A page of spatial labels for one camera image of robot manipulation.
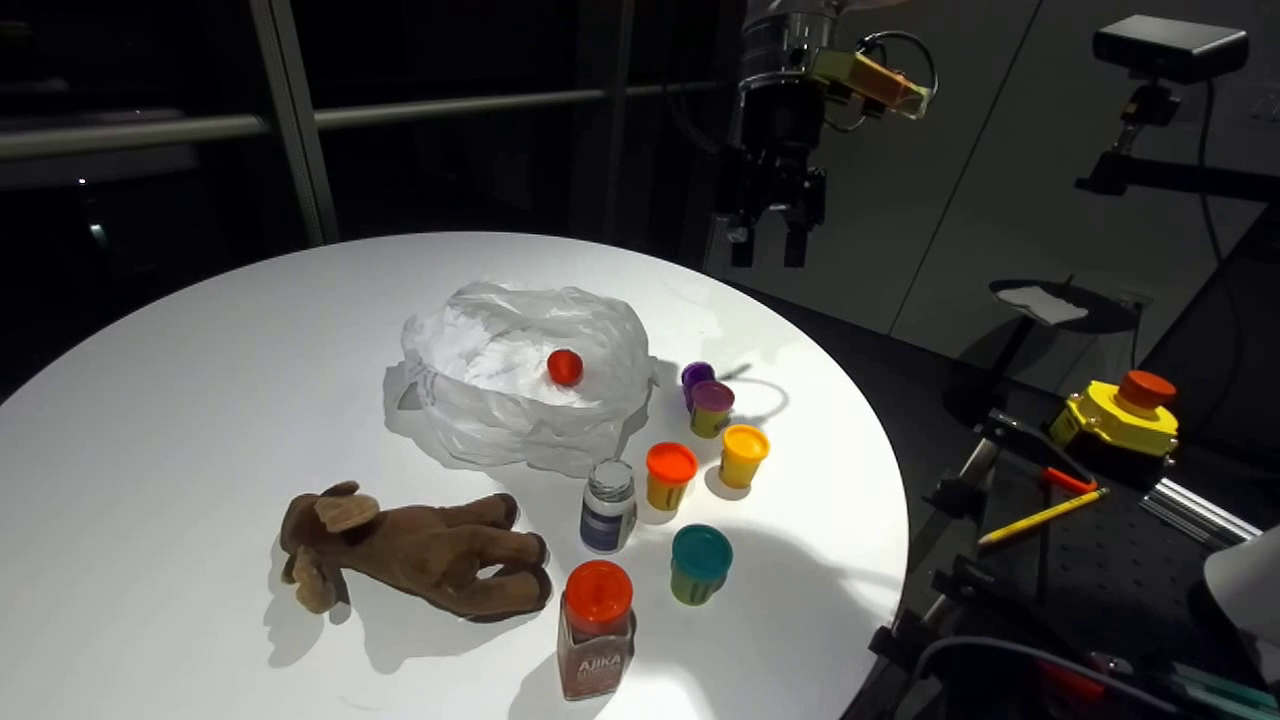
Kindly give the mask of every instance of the jar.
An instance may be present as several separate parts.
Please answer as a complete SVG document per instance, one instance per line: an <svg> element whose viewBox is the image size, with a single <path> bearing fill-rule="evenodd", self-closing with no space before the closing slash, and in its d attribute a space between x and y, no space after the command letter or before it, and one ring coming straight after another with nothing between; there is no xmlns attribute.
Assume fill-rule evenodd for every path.
<svg viewBox="0 0 1280 720"><path fill-rule="evenodd" d="M618 550L628 544L628 532L635 525L635 470L634 463L598 463L583 512L579 512L579 535L598 550Z"/></svg>
<svg viewBox="0 0 1280 720"><path fill-rule="evenodd" d="M610 695L635 654L634 575L622 564L579 564L560 595L560 687L570 700Z"/></svg>

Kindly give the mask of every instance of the red ball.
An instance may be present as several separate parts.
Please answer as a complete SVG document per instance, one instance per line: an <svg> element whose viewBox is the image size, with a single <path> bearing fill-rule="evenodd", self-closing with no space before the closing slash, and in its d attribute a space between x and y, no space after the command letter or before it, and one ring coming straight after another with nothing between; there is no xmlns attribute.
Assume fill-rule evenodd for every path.
<svg viewBox="0 0 1280 720"><path fill-rule="evenodd" d="M552 375L552 382L574 388L574 382L583 380L583 358L577 353L570 353L570 348L556 348L550 356L550 375Z"/></svg>

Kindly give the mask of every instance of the white round table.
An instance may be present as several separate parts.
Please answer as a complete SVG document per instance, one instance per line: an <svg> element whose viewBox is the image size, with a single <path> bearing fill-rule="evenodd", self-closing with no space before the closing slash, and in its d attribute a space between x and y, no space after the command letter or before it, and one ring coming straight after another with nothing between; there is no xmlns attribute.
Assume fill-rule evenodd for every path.
<svg viewBox="0 0 1280 720"><path fill-rule="evenodd" d="M400 325L462 284L577 284L628 298L658 358L751 364L791 404L768 419L751 495L694 483L639 525L635 661L610 700L570 703L556 674L579 480L441 468L386 427ZM625 461L684 431L654 397ZM0 406L0 716L841 716L874 669L909 569L895 455L856 382L806 331L738 289L583 239L438 233L253 264L83 341ZM296 490L364 480L386 509L513 490L545 532L545 613L465 622L356 573L327 622L281 589L278 528ZM706 607L670 595L684 525L738 544Z"/></svg>

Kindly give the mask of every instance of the small bottle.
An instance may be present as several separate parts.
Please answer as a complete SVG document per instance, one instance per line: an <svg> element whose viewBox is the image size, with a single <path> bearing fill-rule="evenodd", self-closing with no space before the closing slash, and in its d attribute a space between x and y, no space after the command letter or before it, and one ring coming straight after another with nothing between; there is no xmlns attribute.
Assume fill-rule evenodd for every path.
<svg viewBox="0 0 1280 720"><path fill-rule="evenodd" d="M598 463L583 490L583 517L579 517L583 544L598 550L618 550L628 544L634 525L635 525L634 463Z"/></svg>
<svg viewBox="0 0 1280 720"><path fill-rule="evenodd" d="M635 654L634 575L622 564L579 564L560 595L560 687L570 700L610 695Z"/></svg>

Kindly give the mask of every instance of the white plastic bag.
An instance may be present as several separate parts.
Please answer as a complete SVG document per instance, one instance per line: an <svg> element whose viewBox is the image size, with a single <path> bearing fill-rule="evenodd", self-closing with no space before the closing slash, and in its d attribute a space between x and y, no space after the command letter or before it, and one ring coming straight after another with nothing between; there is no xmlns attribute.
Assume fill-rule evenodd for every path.
<svg viewBox="0 0 1280 720"><path fill-rule="evenodd" d="M448 468L529 463L588 476L646 422L654 358L625 298L579 289L468 284L433 316L414 316L403 358L387 366L387 427ZM550 380L570 348L583 380Z"/></svg>

